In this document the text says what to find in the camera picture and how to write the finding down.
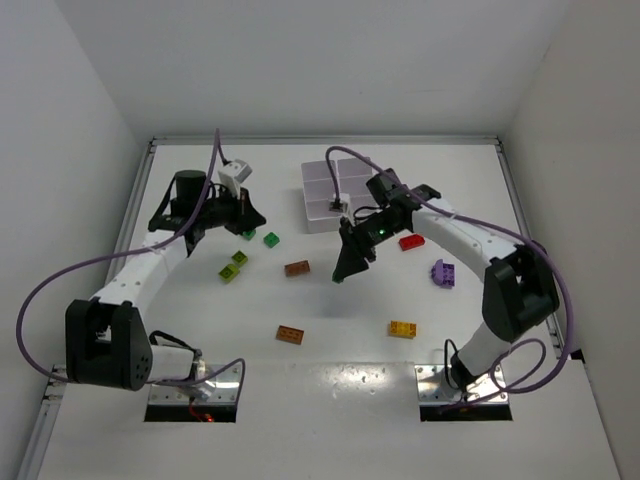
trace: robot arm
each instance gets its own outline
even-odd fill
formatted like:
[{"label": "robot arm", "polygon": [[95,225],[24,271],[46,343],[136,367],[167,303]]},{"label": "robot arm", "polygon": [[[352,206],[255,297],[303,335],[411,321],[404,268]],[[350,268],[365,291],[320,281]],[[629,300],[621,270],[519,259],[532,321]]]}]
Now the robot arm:
[{"label": "robot arm", "polygon": [[[196,221],[170,244],[186,223],[204,188],[206,175],[181,171],[174,176],[158,210],[149,221],[142,247],[149,253],[133,257],[118,275],[90,300],[73,301],[66,312],[67,373],[78,383],[139,390],[147,382],[183,380],[194,372],[200,352],[181,345],[153,344],[143,319],[151,301],[171,272],[185,261],[205,231],[224,226],[239,235],[264,225],[241,187],[251,173],[244,162],[229,162],[219,171],[222,187],[210,186]],[[175,197],[171,198],[175,184]]]},{"label": "robot arm", "polygon": [[[393,170],[387,170],[394,177]],[[489,230],[423,208],[382,175],[367,187],[382,209],[355,225],[341,219],[343,246],[333,280],[369,268],[375,246],[395,233],[410,230],[434,241],[467,265],[484,283],[484,323],[451,359],[451,378],[461,390],[486,373],[527,330],[558,309],[552,273],[530,248]],[[439,192],[421,185],[412,190],[429,204],[453,211]]]}]

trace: orange lego brick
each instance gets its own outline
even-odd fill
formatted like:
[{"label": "orange lego brick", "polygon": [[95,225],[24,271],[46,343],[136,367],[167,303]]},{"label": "orange lego brick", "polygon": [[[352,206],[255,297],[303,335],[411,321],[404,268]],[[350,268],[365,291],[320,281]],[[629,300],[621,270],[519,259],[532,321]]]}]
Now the orange lego brick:
[{"label": "orange lego brick", "polygon": [[290,263],[289,265],[284,266],[284,274],[287,277],[297,277],[298,275],[309,273],[310,271],[311,266],[309,265],[309,262],[307,260]]},{"label": "orange lego brick", "polygon": [[414,338],[417,334],[416,324],[408,322],[391,322],[389,335],[392,337]]},{"label": "orange lego brick", "polygon": [[278,333],[276,333],[276,338],[278,340],[282,340],[283,342],[301,345],[303,335],[304,330],[298,330],[297,328],[285,327],[283,325],[280,325],[278,327]]}]

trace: white wall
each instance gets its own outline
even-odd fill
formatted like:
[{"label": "white wall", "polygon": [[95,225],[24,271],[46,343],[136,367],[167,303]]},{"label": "white wall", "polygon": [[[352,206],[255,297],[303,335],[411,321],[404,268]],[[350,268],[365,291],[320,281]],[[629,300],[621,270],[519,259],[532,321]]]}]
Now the white wall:
[{"label": "white wall", "polygon": [[502,131],[569,0],[56,0],[133,129]]},{"label": "white wall", "polygon": [[[112,251],[142,153],[53,0],[0,2],[0,478],[14,478],[45,380],[14,325],[41,279]],[[64,362],[65,305],[106,267],[64,278],[28,313],[44,365]]]},{"label": "white wall", "polygon": [[640,2],[575,0],[506,136],[533,234],[565,272],[618,465],[640,478]]}]

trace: green lego brick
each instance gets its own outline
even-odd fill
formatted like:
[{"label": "green lego brick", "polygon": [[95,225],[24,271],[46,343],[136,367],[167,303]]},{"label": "green lego brick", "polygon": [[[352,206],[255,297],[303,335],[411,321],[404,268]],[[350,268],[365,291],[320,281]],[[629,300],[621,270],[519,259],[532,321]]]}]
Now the green lego brick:
[{"label": "green lego brick", "polygon": [[244,237],[245,240],[251,240],[253,237],[256,236],[255,228],[253,230],[251,230],[250,232],[244,232],[242,234],[242,236]]},{"label": "green lego brick", "polygon": [[218,275],[220,275],[220,278],[222,278],[225,283],[229,283],[231,280],[236,278],[239,273],[240,270],[238,270],[238,267],[236,267],[233,263],[230,263],[222,270],[220,270],[220,273],[218,273]]},{"label": "green lego brick", "polygon": [[269,247],[269,248],[273,248],[275,247],[278,243],[280,243],[280,239],[278,238],[278,236],[273,233],[273,232],[269,232],[267,233],[267,235],[264,237],[264,244]]},{"label": "green lego brick", "polygon": [[244,265],[245,263],[247,263],[247,260],[249,260],[249,257],[247,257],[244,253],[242,253],[240,250],[238,250],[236,253],[233,254],[233,257],[231,257],[233,259],[233,261],[236,263],[236,265],[238,265],[239,267],[241,267],[242,265]]}]

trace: lime green lego brick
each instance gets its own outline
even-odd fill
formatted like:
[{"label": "lime green lego brick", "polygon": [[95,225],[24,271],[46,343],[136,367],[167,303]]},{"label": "lime green lego brick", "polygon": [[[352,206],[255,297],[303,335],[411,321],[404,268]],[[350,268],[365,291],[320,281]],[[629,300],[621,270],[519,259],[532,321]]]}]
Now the lime green lego brick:
[{"label": "lime green lego brick", "polygon": [[218,275],[220,275],[220,278],[224,280],[225,283],[229,283],[231,280],[236,278],[239,273],[240,273],[240,270],[238,270],[238,267],[230,263],[229,265],[224,267],[222,270],[220,270]]},{"label": "lime green lego brick", "polygon": [[249,257],[247,257],[244,253],[242,253],[240,250],[238,250],[236,253],[233,254],[233,257],[231,257],[233,259],[233,261],[236,263],[236,265],[238,265],[239,267],[241,267],[242,265],[244,265],[245,263],[247,263],[247,260],[249,260]]}]

